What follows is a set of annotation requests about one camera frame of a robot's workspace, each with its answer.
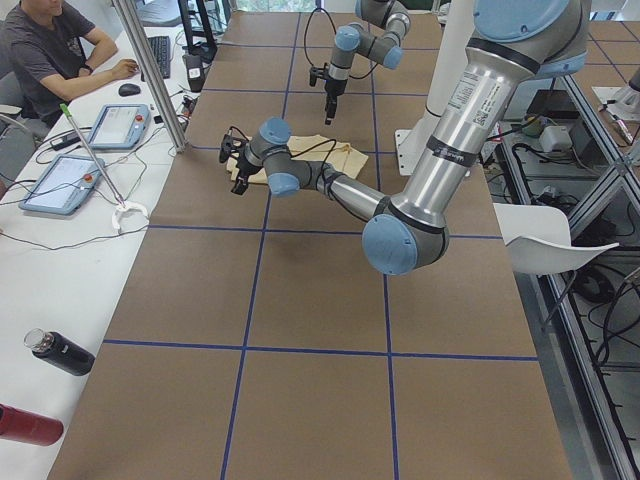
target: wristwatch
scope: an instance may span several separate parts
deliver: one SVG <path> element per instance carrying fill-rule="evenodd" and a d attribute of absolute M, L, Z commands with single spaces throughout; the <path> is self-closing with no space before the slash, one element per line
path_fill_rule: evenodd
<path fill-rule="evenodd" d="M 80 70 L 80 69 L 82 69 L 82 68 L 84 68 L 84 69 L 86 69 L 86 70 L 89 70 L 89 73 L 93 73 L 93 68 L 91 68 L 91 67 L 90 67 L 89 65 L 87 65 L 86 63 L 83 63 L 82 65 L 80 65 L 80 68 L 79 68 L 78 70 Z"/>

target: black keyboard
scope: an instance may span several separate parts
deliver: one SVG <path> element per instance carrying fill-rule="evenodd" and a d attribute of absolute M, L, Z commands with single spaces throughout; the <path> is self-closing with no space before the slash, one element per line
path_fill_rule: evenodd
<path fill-rule="evenodd" d="M 149 45 L 160 67 L 162 78 L 171 76 L 171 39 L 168 36 L 148 37 Z"/>

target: water bottle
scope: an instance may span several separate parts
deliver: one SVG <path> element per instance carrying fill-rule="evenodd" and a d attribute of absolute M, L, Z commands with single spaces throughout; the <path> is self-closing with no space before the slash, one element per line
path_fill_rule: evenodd
<path fill-rule="evenodd" d="M 34 357 L 76 376 L 89 373 L 95 360 L 91 353 L 58 332 L 34 328 L 25 335 L 24 344 L 31 349 Z"/>
<path fill-rule="evenodd" d="M 34 445 L 53 445 L 62 436 L 60 420 L 0 404 L 0 438 Z"/>

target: white table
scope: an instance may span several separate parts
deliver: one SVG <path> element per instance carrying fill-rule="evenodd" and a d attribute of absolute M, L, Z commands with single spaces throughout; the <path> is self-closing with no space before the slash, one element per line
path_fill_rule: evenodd
<path fill-rule="evenodd" d="M 170 35 L 172 45 L 178 32 L 175 28 L 147 29 L 149 36 Z M 126 34 L 120 35 L 116 43 L 119 52 L 101 69 L 112 67 L 121 58 L 133 57 Z M 180 47 L 174 46 L 171 78 L 166 80 L 170 95 L 180 91 L 181 86 L 188 87 L 181 57 Z M 118 87 L 126 82 L 141 85 L 142 93 L 119 97 Z M 177 106 L 182 95 L 174 96 L 173 100 Z M 137 75 L 73 101 L 70 110 L 78 125 L 90 126 L 105 103 L 154 105 L 146 83 Z M 157 128 L 151 121 L 144 140 Z M 51 135 L 68 129 L 70 126 L 63 117 Z M 173 162 L 172 147 L 166 130 L 162 130 L 138 152 L 148 168 L 130 200 L 145 205 L 150 212 L 157 204 Z M 40 160 L 50 160 L 55 153 L 43 155 Z M 83 154 L 82 150 L 74 153 Z M 111 163 L 123 154 L 100 153 L 99 156 Z M 44 169 L 44 165 L 32 158 L 18 180 L 36 179 Z M 108 173 L 126 195 L 142 169 L 143 165 L 131 156 L 109 167 Z M 104 181 L 98 188 L 113 200 Z M 21 188 L 12 189 L 0 203 L 19 200 L 24 194 Z M 114 235 L 116 232 L 111 227 L 114 209 L 97 194 L 92 194 L 69 218 L 31 215 L 15 204 L 5 205 L 0 206 L 0 228 L 8 235 L 52 247 L 73 244 Z M 146 224 L 147 219 L 134 212 L 122 219 L 122 230 L 132 231 Z M 58 418 L 65 429 L 68 428 L 87 377 L 74 377 L 34 358 L 23 346 L 23 337 L 36 327 L 55 330 L 97 354 L 143 238 L 144 231 L 51 252 L 0 237 L 0 403 Z M 50 447 L 39 447 L 0 439 L 0 480 L 46 478 L 61 444 L 59 440 Z"/>

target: cloth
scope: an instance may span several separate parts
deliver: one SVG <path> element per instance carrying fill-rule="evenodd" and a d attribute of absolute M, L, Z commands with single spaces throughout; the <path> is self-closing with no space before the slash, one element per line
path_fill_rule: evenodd
<path fill-rule="evenodd" d="M 319 143 L 326 141 L 327 139 L 321 135 L 314 135 L 311 137 L 291 137 L 287 146 L 293 155 L 307 150 Z M 327 143 L 308 153 L 300 155 L 293 160 L 310 160 L 310 161 L 323 161 L 327 155 L 327 152 L 333 146 L 332 143 Z M 364 153 L 360 153 L 355 148 L 351 147 L 349 143 L 338 142 L 333 149 L 327 163 L 333 165 L 333 168 L 344 172 L 351 178 L 356 178 L 367 163 L 367 156 Z M 231 172 L 231 180 L 235 181 L 238 176 L 238 169 L 236 168 L 236 161 L 230 158 L 227 161 L 227 171 Z M 260 170 L 255 175 L 249 177 L 249 183 L 267 183 L 267 174 L 264 169 Z"/>
<path fill-rule="evenodd" d="M 95 28 L 67 3 L 62 4 L 62 14 L 53 18 L 53 25 L 53 30 L 38 25 L 17 5 L 7 15 L 0 38 L 8 46 L 11 65 L 25 97 L 47 124 L 60 116 L 63 100 L 42 86 L 40 80 L 57 73 L 65 79 L 77 77 L 86 61 L 79 37 Z"/>

